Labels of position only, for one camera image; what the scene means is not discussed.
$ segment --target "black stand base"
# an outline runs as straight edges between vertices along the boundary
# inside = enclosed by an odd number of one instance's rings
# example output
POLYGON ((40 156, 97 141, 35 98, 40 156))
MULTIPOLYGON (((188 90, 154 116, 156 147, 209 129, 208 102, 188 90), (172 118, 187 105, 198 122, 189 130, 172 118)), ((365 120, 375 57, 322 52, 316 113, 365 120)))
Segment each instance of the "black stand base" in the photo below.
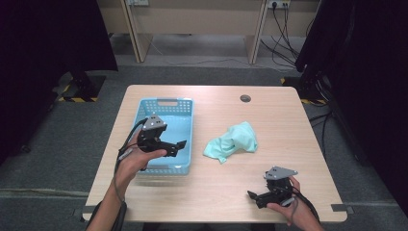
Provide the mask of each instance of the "black stand base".
POLYGON ((299 77, 284 77, 281 82, 283 87, 295 88, 300 99, 307 99, 310 101, 324 100, 315 85, 309 88, 301 87, 299 85, 299 80, 299 77))
POLYGON ((59 101, 65 102, 95 102, 98 99, 98 94, 105 82, 106 76, 89 76, 90 88, 78 87, 77 82, 72 79, 62 93, 59 101))

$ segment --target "human arm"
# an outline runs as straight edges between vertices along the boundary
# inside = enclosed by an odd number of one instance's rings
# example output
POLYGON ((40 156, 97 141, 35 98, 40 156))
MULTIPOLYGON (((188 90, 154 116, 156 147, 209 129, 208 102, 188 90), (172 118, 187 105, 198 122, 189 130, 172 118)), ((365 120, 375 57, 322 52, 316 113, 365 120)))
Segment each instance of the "human arm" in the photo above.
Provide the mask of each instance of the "human arm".
POLYGON ((132 145, 133 143, 136 143, 137 136, 138 134, 129 141, 128 147, 131 145, 133 151, 120 162, 100 207, 87 230, 111 230, 126 190, 132 179, 135 178, 136 173, 139 170, 146 168, 150 160, 165 156, 165 150, 156 150, 145 153, 135 145, 132 145))
MULTIPOLYGON (((300 190, 300 183, 292 176, 289 178, 293 184, 293 187, 300 190)), ((288 220, 288 225, 292 225, 294 223, 294 225, 296 225, 298 228, 305 231, 323 230, 309 207, 296 196, 294 196, 294 201, 289 207, 282 207, 276 203, 269 203, 267 207, 285 216, 285 218, 288 220)))

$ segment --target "hand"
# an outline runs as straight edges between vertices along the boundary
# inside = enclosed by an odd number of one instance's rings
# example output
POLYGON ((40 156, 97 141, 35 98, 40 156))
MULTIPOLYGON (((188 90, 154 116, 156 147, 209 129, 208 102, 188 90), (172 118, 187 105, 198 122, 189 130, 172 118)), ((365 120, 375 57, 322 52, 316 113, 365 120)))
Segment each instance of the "hand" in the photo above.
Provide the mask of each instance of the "hand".
POLYGON ((129 184, 129 182, 135 178, 138 171, 147 167, 150 160, 166 155, 166 151, 164 149, 149 153, 141 151, 137 145, 138 134, 139 132, 136 132, 133 138, 131 138, 128 142, 128 148, 133 148, 133 151, 119 164, 115 175, 118 183, 129 184))
MULTIPOLYGON (((292 185, 300 190, 299 182, 292 176, 290 176, 289 179, 292 185)), ((293 197, 294 201, 289 207, 282 207, 276 203, 269 203, 267 207, 285 216, 288 220, 288 226, 294 223, 294 225, 302 230, 323 230, 309 207, 295 195, 293 197)))

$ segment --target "cloth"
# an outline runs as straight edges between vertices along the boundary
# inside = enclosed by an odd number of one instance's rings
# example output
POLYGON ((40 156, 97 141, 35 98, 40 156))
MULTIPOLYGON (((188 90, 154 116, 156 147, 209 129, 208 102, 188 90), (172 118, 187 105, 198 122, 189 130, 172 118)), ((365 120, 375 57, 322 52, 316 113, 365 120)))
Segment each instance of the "cloth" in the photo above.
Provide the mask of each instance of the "cloth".
POLYGON ((247 152, 255 152, 258 147, 255 132, 248 122, 243 122, 228 128, 228 131, 219 138, 208 142, 204 155, 219 159, 223 164, 227 157, 239 149, 247 152))

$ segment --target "forearm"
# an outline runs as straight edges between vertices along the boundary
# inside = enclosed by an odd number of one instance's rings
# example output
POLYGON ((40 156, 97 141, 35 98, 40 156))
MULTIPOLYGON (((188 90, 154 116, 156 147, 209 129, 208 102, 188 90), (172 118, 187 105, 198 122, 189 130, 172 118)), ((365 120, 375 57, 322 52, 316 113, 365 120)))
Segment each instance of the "forearm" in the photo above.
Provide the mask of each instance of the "forearm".
POLYGON ((124 198, 128 185, 128 182, 120 180, 116 181, 116 188, 118 193, 116 194, 114 180, 111 181, 111 185, 106 191, 99 210, 97 211, 92 223, 89 225, 87 230, 102 231, 112 229, 122 203, 122 201, 119 200, 118 196, 120 196, 121 199, 124 198))

